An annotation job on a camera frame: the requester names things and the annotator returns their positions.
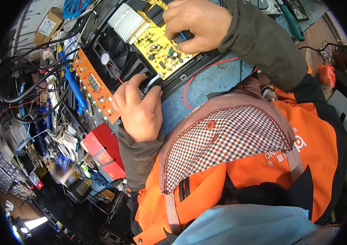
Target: gray sleeve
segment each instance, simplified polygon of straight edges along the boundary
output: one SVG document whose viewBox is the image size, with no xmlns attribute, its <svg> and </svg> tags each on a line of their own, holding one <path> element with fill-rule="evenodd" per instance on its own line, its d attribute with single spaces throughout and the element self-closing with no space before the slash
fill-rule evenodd
<svg viewBox="0 0 347 245">
<path fill-rule="evenodd" d="M 226 0 L 226 7 L 233 18 L 219 51 L 232 50 L 244 62 L 257 66 L 279 89 L 293 90 L 308 67 L 284 28 L 246 0 Z"/>
<path fill-rule="evenodd" d="M 160 147 L 164 143 L 164 135 L 160 131 L 157 140 L 134 143 L 133 138 L 121 124 L 118 127 L 118 141 L 126 172 L 127 187 L 132 192 L 144 189 Z"/>
</svg>

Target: blue wire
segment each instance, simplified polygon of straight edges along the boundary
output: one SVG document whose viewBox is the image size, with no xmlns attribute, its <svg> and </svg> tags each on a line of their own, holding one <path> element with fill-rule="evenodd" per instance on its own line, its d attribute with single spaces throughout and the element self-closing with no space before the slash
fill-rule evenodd
<svg viewBox="0 0 347 245">
<path fill-rule="evenodd" d="M 185 39 L 185 41 L 187 41 L 187 38 L 183 35 L 182 32 L 180 32 L 180 35 L 182 35 L 182 37 Z"/>
<path fill-rule="evenodd" d="M 86 120 L 85 120 L 86 123 L 88 123 L 88 115 L 89 115 L 89 106 L 88 106 L 88 113 L 86 114 Z"/>
</svg>

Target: red box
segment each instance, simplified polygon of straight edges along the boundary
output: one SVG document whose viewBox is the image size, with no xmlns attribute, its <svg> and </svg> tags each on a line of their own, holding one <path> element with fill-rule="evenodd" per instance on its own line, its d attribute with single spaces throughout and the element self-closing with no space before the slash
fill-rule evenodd
<svg viewBox="0 0 347 245">
<path fill-rule="evenodd" d="M 126 177 L 121 155 L 119 154 L 119 143 L 116 136 L 106 123 L 92 130 L 82 143 L 89 151 L 93 159 L 98 161 L 102 169 L 112 179 Z"/>
</svg>

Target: person's left hand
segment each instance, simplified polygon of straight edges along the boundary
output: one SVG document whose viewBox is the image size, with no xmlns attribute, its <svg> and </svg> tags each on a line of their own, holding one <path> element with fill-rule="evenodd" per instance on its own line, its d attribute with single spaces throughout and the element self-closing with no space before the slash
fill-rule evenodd
<svg viewBox="0 0 347 245">
<path fill-rule="evenodd" d="M 152 87 L 141 100 L 138 86 L 145 78 L 145 74 L 137 74 L 124 82 L 113 94 L 111 102 L 135 143 L 156 140 L 162 124 L 161 86 Z"/>
</svg>

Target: white cable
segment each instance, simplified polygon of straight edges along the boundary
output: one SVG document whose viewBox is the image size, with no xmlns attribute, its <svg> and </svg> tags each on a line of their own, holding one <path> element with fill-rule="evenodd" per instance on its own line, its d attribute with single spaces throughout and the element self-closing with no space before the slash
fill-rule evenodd
<svg viewBox="0 0 347 245">
<path fill-rule="evenodd" d="M 162 77 L 161 73 L 157 74 L 154 78 L 152 78 L 150 82 L 147 84 L 146 91 L 149 91 L 149 87 L 160 77 Z"/>
</svg>

